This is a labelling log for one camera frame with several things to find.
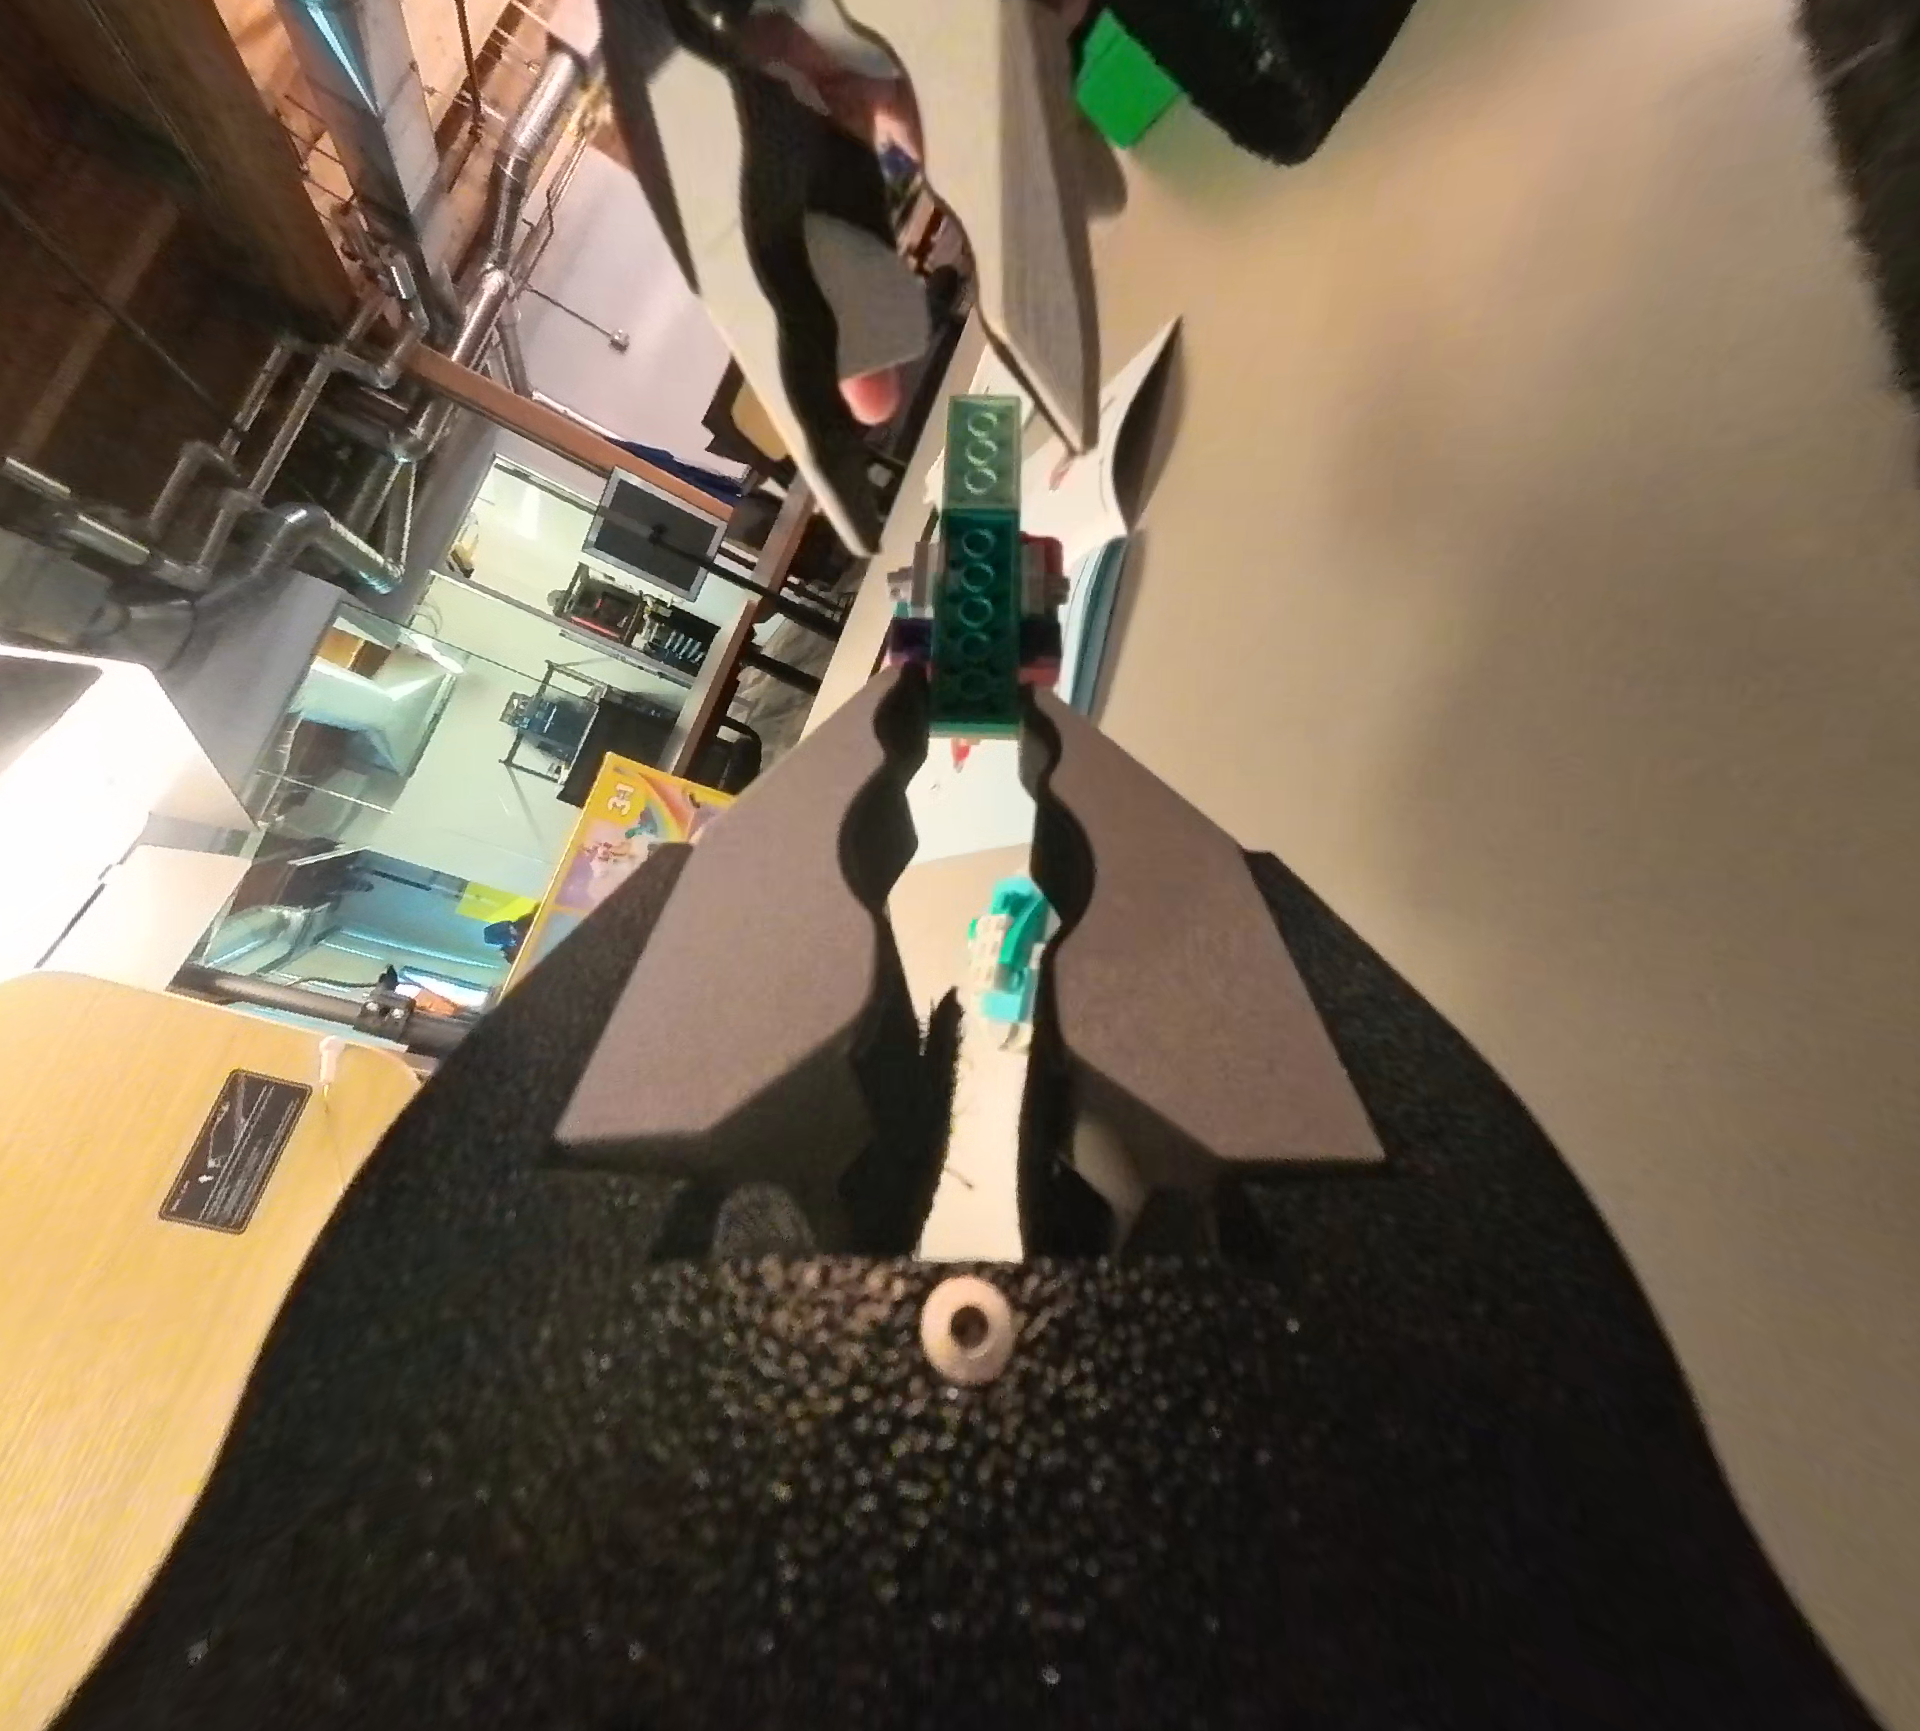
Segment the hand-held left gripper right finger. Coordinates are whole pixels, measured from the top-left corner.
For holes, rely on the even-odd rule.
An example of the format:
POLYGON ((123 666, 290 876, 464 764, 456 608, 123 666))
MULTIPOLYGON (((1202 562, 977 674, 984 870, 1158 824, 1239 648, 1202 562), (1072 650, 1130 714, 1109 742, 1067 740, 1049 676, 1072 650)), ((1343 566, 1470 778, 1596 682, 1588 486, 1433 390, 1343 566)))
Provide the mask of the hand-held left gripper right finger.
POLYGON ((1385 1148, 1239 842, 1056 694, 1031 704, 1041 1026, 1065 1166, 1106 1207, 1370 1170, 1385 1148))

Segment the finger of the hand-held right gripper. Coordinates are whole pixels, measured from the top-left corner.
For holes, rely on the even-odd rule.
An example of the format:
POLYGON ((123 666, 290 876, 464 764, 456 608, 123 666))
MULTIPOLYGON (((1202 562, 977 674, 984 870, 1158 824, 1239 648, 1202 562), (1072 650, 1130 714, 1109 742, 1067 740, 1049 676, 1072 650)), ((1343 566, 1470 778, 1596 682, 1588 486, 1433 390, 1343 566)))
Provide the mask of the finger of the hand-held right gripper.
POLYGON ((1068 32, 1042 0, 1003 0, 997 22, 998 228, 987 266, 987 326, 1062 446, 1090 452, 1101 338, 1068 32))
POLYGON ((904 364, 904 260, 874 146, 682 0, 599 0, 636 180, 845 548, 879 550, 873 426, 846 386, 904 364))

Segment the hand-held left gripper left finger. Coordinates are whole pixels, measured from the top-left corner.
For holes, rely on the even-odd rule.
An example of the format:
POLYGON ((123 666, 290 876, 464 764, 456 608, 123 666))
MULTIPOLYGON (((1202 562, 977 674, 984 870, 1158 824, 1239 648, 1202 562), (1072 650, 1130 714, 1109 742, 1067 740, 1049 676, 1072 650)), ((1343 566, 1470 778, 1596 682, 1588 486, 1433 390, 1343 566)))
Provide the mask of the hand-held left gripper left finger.
POLYGON ((889 900, 924 686, 870 682, 706 826, 558 1120, 579 1164, 855 1164, 924 1122, 889 900))

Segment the teal brick model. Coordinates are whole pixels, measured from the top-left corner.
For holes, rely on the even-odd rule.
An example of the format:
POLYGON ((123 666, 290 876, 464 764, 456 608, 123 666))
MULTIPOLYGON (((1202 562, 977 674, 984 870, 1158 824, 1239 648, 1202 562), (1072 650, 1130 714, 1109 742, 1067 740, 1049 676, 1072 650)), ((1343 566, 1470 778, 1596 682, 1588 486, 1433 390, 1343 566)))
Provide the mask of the teal brick model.
POLYGON ((1031 876, 997 880, 988 900, 968 926, 959 998, 966 1022, 998 1050, 1024 1054, 1038 1028, 1041 976, 1058 916, 1031 876))

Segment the orange toy brick model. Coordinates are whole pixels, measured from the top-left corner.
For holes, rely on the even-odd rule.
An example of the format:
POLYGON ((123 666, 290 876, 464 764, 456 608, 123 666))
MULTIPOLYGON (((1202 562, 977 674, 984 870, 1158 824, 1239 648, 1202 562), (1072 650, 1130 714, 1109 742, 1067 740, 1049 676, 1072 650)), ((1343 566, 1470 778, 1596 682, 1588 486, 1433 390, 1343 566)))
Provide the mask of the orange toy brick model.
POLYGON ((1023 404, 948 402, 930 530, 891 574, 883 664, 924 688, 930 736, 1013 742, 1062 670, 1062 546, 1023 520, 1023 404))

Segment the yellow toy brick set box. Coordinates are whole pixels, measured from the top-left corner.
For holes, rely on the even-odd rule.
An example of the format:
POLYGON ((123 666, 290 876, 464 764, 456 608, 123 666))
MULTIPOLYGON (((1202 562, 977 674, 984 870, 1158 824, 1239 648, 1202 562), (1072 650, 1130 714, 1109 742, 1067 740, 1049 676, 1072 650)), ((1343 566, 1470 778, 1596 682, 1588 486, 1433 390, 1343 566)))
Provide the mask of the yellow toy brick set box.
POLYGON ((650 856, 698 842, 734 804, 732 792, 609 754, 508 968, 506 988, 564 944, 650 856))

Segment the person's right hand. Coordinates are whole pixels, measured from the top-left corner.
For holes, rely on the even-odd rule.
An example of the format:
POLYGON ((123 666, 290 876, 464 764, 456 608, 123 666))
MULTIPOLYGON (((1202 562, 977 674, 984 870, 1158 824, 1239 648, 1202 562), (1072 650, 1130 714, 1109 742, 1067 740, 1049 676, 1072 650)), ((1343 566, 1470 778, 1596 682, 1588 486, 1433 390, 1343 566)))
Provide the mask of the person's right hand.
POLYGON ((738 38, 756 64, 779 74, 856 140, 876 152, 901 152, 907 160, 924 158, 920 114, 904 78, 848 64, 783 12, 751 14, 738 38))

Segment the green plastic bin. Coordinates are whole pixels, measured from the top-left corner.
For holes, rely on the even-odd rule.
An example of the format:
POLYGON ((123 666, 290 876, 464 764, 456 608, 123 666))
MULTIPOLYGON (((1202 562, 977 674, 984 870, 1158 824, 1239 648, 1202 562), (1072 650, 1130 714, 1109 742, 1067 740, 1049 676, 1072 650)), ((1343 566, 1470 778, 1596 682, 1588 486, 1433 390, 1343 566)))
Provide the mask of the green plastic bin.
POLYGON ((1135 150, 1187 92, 1111 10, 1093 16, 1076 50, 1074 102, 1102 140, 1135 150))

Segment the open pale blue instruction booklet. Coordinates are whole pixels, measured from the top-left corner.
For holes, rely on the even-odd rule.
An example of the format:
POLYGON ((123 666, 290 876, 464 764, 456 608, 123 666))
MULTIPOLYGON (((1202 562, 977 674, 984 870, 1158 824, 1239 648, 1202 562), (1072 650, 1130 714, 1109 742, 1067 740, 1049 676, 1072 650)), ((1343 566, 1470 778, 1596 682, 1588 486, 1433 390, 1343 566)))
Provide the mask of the open pale blue instruction booklet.
POLYGON ((1023 518, 1062 552, 1062 662, 1056 694, 1095 720, 1116 646, 1122 586, 1135 554, 1147 466, 1181 362, 1184 322, 1173 316, 1106 384, 1089 452, 1042 448, 1026 464, 1023 518))

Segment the black equipment cart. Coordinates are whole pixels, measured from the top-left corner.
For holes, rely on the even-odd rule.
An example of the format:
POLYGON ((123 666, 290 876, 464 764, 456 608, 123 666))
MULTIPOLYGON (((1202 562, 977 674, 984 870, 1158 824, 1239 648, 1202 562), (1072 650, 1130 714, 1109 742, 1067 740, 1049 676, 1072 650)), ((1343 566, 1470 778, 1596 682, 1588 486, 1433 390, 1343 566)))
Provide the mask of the black equipment cart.
POLYGON ((550 786, 561 804, 584 808, 613 750, 617 690, 583 668, 547 662, 530 692, 506 700, 503 768, 550 786))

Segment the monitor on floor stand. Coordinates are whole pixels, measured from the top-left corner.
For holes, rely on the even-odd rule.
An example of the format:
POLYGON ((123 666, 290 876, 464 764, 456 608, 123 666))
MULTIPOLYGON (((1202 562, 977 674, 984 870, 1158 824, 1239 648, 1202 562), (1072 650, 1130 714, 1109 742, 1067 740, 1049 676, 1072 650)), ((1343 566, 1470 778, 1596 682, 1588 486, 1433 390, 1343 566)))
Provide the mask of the monitor on floor stand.
POLYGON ((712 518, 622 472, 607 476, 583 556, 693 604, 721 552, 729 518, 712 518))

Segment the metal ceiling pipes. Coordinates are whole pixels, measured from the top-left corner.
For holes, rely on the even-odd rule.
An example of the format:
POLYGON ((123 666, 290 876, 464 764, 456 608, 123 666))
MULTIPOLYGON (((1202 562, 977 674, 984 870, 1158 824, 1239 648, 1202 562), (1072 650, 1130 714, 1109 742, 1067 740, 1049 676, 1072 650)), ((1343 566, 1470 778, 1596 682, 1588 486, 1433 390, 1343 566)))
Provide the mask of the metal ceiling pipes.
POLYGON ((151 592, 123 616, 127 624, 173 612, 210 618, 299 570, 391 596, 411 564, 416 474, 438 452, 452 414, 483 418, 579 464, 589 464, 589 454, 575 450, 575 440, 613 450, 607 428, 533 386, 517 332, 564 184, 548 192, 541 224, 522 230, 521 214, 603 74, 599 44, 548 40, 539 80, 497 146, 483 262, 448 352, 428 348, 418 276, 387 256, 349 330, 328 344, 283 336, 223 432, 181 448, 145 516, 94 508, 6 452, 5 500, 30 504, 30 538, 151 592), (422 406, 375 440, 372 472, 347 516, 318 502, 270 504, 283 466, 337 384, 389 400, 407 382, 424 388, 422 406))

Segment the LED light panel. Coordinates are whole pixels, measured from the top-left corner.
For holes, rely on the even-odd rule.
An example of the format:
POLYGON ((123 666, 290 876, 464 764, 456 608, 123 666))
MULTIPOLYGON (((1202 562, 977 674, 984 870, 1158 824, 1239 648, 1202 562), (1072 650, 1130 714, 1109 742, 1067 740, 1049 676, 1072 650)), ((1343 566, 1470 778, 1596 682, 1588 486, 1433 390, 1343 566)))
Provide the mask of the LED light panel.
POLYGON ((170 988, 232 904, 252 832, 151 670, 5 644, 5 980, 170 988))

